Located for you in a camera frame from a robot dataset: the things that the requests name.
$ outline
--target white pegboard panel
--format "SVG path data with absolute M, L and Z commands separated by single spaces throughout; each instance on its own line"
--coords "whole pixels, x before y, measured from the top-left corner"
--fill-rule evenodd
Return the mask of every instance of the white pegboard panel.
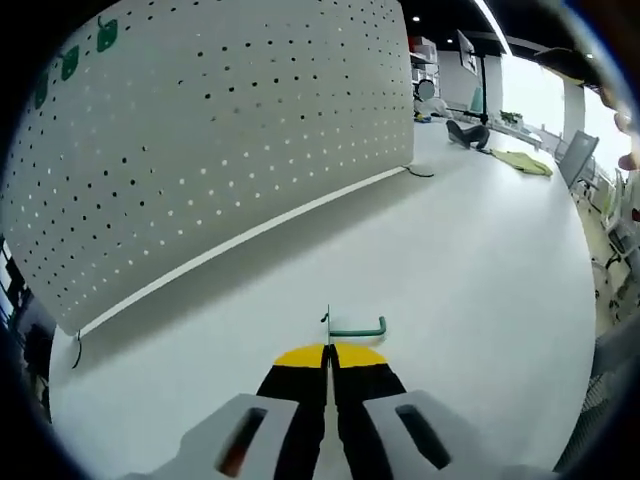
M 66 81 L 48 66 L 2 183 L 2 229 L 66 332 L 193 257 L 411 161 L 396 0 L 122 1 Z

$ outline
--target window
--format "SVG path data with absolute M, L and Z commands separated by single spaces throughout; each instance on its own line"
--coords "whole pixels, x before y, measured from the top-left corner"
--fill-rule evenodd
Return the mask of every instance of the window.
M 9 300 L 7 291 L 11 284 L 11 277 L 7 272 L 7 262 L 11 258 L 11 252 L 4 239 L 0 238 L 0 318 L 6 324 L 13 314 L 13 305 Z
M 600 138 L 593 156 L 600 168 L 613 180 L 616 178 L 618 159 L 631 152 L 631 138 L 616 127 L 613 120 L 616 112 L 605 107 L 600 95 L 588 88 L 584 89 L 584 109 L 585 133 Z
M 502 56 L 502 109 L 522 114 L 526 125 L 561 135 L 564 82 L 555 73 L 523 58 Z

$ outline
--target black cable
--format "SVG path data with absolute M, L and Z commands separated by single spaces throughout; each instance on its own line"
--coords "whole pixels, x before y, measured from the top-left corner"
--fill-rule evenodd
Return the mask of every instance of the black cable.
M 420 175 L 419 173 L 415 173 L 412 172 L 411 169 L 409 167 L 406 166 L 402 166 L 402 168 L 404 168 L 407 172 L 409 172 L 411 175 L 413 175 L 414 177 L 420 177 L 420 178 L 431 178 L 435 175 L 435 173 L 432 173 L 431 175 Z
M 73 367 L 71 367 L 71 370 L 73 370 L 74 368 L 76 368 L 78 366 L 78 363 L 80 362 L 80 357 L 82 356 L 82 341 L 80 340 L 80 330 L 78 330 L 78 345 L 79 345 L 79 349 L 78 349 L 78 358 L 76 358 L 76 363 L 73 364 Z

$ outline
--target monitor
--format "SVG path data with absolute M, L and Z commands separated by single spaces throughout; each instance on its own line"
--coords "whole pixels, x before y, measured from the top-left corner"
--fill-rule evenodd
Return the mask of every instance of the monitor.
M 460 63 L 462 66 L 474 75 L 478 75 L 478 66 L 474 55 L 475 49 L 473 48 L 473 44 L 462 34 L 460 30 L 458 30 L 458 48 L 460 51 Z

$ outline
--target green wire hook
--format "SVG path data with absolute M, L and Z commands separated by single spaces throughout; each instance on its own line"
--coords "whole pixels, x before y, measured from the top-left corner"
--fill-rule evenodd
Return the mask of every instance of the green wire hook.
M 331 343 L 331 337 L 378 337 L 387 332 L 387 321 L 382 316 L 378 317 L 380 326 L 375 330 L 331 330 L 331 308 L 329 305 L 327 305 L 327 313 L 320 319 L 320 322 L 327 322 L 329 343 Z

